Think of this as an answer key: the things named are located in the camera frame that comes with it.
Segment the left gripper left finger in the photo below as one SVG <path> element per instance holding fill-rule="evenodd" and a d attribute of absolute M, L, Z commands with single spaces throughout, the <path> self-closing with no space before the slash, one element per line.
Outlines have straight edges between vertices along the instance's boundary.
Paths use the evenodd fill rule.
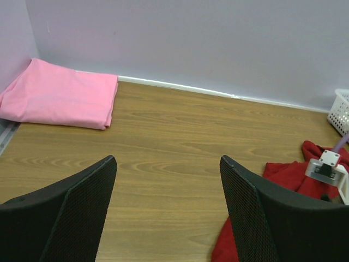
<path fill-rule="evenodd" d="M 117 173 L 114 156 L 1 204 L 1 261 L 95 261 Z"/>

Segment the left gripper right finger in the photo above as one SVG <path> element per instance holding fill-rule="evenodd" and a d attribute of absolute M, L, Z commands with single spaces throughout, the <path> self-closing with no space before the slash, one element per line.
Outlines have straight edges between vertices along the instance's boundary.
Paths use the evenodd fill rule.
<path fill-rule="evenodd" d="M 348 261 L 348 206 L 314 199 L 224 155 L 222 187 L 239 261 Z"/>

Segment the red t shirt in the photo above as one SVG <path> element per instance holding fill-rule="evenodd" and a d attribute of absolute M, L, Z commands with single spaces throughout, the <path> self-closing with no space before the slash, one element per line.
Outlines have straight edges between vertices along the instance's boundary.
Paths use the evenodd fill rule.
<path fill-rule="evenodd" d="M 339 192 L 334 186 L 305 175 L 310 159 L 319 159 L 324 148 L 315 145 L 311 141 L 305 141 L 301 146 L 301 150 L 304 157 L 303 162 L 267 163 L 264 173 L 259 176 L 301 195 L 330 203 L 342 204 Z M 211 260 L 239 261 L 229 216 L 218 236 L 212 251 Z"/>

